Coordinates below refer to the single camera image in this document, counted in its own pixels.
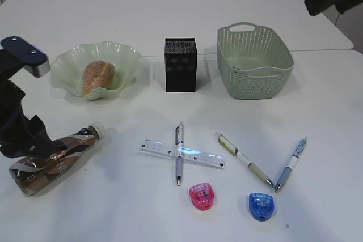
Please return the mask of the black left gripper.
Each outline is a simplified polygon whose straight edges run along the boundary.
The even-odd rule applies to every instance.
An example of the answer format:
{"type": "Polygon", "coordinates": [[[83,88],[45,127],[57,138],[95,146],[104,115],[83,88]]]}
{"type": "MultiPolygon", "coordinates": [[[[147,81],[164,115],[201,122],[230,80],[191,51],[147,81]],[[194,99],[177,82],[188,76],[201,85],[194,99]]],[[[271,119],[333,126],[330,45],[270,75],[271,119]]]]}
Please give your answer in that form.
{"type": "Polygon", "coordinates": [[[53,152],[52,140],[38,116],[24,115],[1,119],[1,153],[8,158],[47,158],[53,152]]]}

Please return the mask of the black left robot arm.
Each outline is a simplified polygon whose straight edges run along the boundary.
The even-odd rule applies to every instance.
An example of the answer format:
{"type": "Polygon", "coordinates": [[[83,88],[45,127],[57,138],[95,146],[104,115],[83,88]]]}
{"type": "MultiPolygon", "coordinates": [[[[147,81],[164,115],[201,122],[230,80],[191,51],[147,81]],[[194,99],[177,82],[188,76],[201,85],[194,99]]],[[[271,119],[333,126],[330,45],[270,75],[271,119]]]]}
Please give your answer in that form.
{"type": "Polygon", "coordinates": [[[1,153],[8,158],[47,158],[55,150],[38,116],[23,113],[25,92],[9,80],[25,63],[1,50],[1,153]]]}

